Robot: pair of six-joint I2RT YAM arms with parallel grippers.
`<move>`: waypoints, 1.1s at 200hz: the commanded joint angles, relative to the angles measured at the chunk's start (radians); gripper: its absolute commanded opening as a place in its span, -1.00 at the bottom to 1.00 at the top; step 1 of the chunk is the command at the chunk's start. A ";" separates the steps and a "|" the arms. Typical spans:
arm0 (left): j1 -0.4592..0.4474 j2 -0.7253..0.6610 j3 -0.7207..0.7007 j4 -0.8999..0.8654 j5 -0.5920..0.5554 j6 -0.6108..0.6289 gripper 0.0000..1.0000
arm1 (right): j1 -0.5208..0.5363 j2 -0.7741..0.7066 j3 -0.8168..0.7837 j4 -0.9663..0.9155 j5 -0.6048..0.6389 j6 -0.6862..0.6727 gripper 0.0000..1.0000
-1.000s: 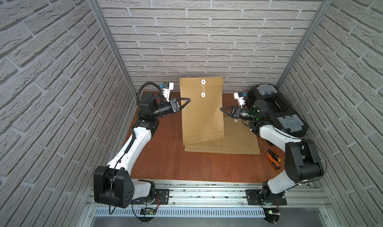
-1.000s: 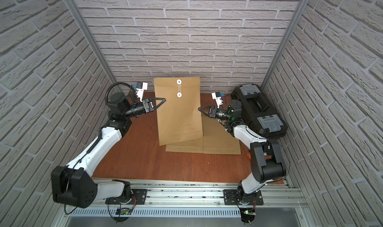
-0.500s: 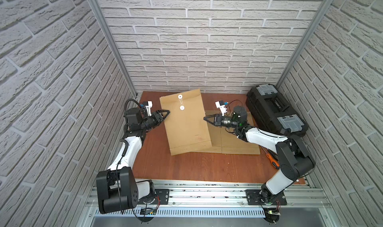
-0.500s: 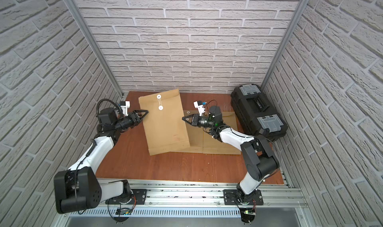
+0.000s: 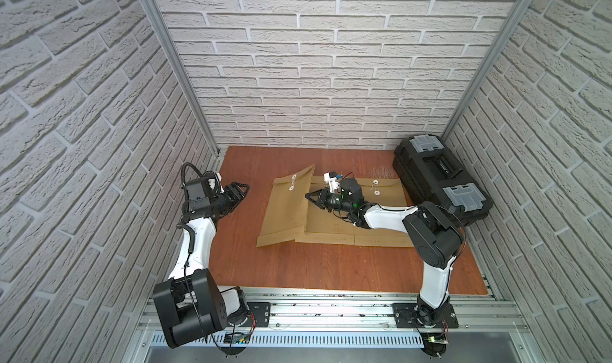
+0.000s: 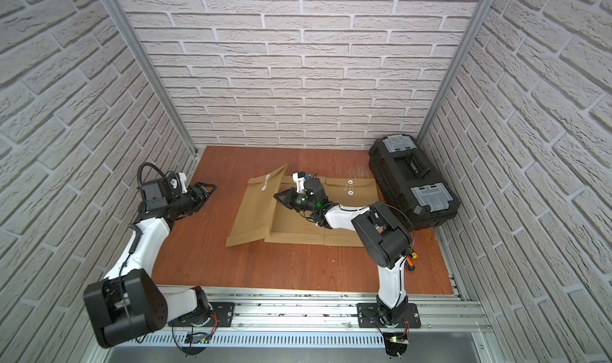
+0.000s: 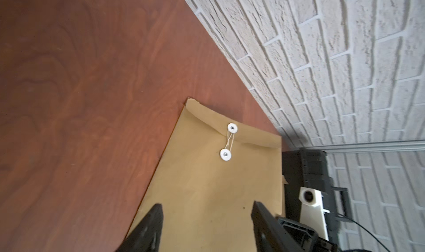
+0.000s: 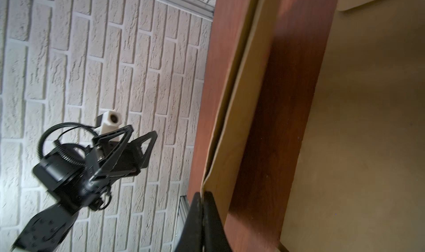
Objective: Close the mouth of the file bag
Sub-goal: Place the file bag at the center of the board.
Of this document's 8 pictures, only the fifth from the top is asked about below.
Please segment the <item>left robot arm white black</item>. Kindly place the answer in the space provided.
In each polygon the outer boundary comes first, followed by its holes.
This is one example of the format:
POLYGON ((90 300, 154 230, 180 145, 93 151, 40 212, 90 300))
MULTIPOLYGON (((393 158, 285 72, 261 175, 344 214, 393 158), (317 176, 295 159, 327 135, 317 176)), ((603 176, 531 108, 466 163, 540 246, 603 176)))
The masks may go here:
POLYGON ((207 338, 226 327, 257 321, 242 288, 221 289, 209 269, 218 222, 242 203, 250 190, 233 182, 222 186, 222 177, 200 171, 190 162, 179 172, 184 201, 176 228, 183 234, 177 262, 168 278, 155 285, 153 301, 169 347, 177 348, 207 338))

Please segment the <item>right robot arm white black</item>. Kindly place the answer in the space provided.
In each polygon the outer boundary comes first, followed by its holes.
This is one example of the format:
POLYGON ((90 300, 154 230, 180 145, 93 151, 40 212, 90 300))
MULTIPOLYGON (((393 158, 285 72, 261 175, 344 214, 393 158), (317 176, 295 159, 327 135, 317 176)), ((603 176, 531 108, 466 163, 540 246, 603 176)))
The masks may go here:
POLYGON ((304 196, 318 208, 339 213, 339 218, 363 229, 384 229, 409 236, 424 263, 422 288, 413 310, 412 324, 434 327, 445 322, 450 306, 449 284, 465 237, 442 208, 430 201, 410 207, 387 207, 365 200, 353 177, 335 181, 304 196))

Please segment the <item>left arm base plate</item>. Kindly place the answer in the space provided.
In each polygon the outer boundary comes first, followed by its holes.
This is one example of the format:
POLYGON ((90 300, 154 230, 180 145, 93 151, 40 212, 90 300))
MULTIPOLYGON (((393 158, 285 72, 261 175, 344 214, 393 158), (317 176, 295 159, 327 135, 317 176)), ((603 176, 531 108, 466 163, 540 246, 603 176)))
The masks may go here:
POLYGON ((241 304, 234 313, 228 314, 226 327, 250 328, 255 325, 256 328, 266 328, 269 325, 270 313, 270 302, 247 302, 241 304))

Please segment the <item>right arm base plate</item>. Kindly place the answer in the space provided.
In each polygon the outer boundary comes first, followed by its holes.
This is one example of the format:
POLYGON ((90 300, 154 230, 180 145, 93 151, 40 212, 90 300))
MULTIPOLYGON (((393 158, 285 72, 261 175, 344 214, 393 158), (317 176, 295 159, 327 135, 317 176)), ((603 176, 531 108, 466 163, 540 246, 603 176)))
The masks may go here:
POLYGON ((396 327, 406 328, 459 328, 454 307, 450 303, 445 303, 438 309, 432 309, 427 304, 416 302, 400 302, 392 305, 396 327))

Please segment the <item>brown kraft file bag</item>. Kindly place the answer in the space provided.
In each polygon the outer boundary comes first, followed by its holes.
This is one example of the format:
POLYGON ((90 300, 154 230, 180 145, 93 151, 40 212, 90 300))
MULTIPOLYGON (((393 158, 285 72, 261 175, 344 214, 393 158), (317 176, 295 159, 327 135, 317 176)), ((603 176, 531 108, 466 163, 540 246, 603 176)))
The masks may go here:
POLYGON ((412 248, 414 245, 401 220, 411 209, 402 182, 382 178, 358 178, 357 182, 365 200, 374 205, 375 215, 371 229, 355 228, 355 246, 412 248))

